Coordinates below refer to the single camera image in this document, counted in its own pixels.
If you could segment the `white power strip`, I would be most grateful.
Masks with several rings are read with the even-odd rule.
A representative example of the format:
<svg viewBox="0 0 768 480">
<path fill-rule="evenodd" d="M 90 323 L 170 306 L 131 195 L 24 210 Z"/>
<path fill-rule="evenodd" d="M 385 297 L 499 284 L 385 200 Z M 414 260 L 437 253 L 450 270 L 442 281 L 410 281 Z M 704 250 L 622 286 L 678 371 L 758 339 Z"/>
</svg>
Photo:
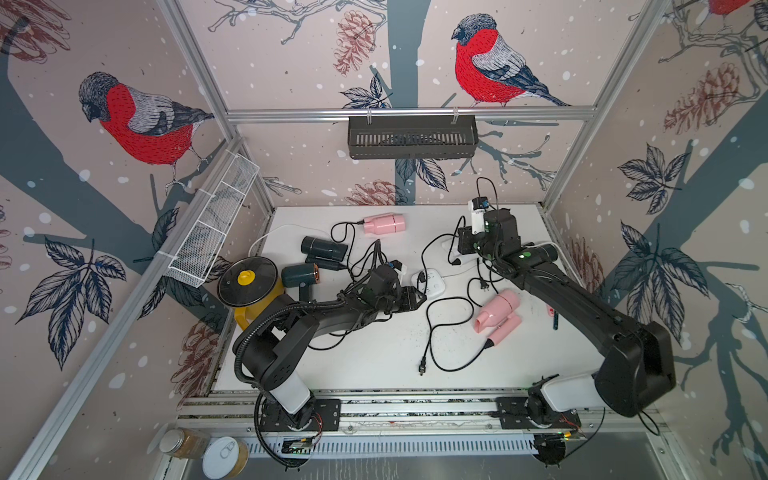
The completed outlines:
<svg viewBox="0 0 768 480">
<path fill-rule="evenodd" d="M 446 291 L 446 285 L 440 273 L 432 268 L 427 268 L 411 277 L 411 283 L 417 290 L 423 293 L 428 300 L 434 300 L 442 296 Z"/>
</svg>

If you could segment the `white folding hair dryer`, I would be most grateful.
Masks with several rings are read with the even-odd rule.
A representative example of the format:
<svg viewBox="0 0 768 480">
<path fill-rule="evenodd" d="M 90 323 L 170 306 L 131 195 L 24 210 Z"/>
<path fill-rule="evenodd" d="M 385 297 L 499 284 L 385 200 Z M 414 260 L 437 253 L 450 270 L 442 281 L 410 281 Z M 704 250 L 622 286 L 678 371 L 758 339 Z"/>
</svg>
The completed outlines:
<svg viewBox="0 0 768 480">
<path fill-rule="evenodd" d="M 452 266 L 459 266 L 464 262 L 464 255 L 458 251 L 455 240 L 445 240 L 441 244 L 447 254 L 447 261 Z"/>
</svg>

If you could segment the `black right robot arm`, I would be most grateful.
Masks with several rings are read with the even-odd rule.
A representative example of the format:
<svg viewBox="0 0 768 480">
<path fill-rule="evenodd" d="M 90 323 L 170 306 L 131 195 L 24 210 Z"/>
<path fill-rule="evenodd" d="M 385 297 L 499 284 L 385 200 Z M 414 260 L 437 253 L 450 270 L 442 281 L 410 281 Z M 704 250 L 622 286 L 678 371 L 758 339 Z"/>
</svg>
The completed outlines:
<svg viewBox="0 0 768 480">
<path fill-rule="evenodd" d="M 676 385 L 671 335 L 611 307 L 570 279 L 556 264 L 553 244 L 523 244 L 507 208 L 473 208 L 458 230 L 458 252 L 474 253 L 498 274 L 542 300 L 579 330 L 602 355 L 593 373 L 551 376 L 528 391 L 530 419 L 550 424 L 563 412 L 604 407 L 635 417 Z"/>
</svg>

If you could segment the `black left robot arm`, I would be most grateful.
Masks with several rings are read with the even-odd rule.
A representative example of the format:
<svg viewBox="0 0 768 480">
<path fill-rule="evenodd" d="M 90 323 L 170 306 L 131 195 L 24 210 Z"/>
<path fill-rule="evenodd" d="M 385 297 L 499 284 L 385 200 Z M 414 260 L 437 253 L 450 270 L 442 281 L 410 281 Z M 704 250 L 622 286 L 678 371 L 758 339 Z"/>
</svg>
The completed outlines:
<svg viewBox="0 0 768 480">
<path fill-rule="evenodd" d="M 418 310 L 426 294 L 400 281 L 393 262 L 379 265 L 342 289 L 334 300 L 273 300 L 233 345 L 236 378 L 280 405 L 289 416 L 312 412 L 313 394 L 296 368 L 311 341 L 350 334 L 379 320 Z"/>
</svg>

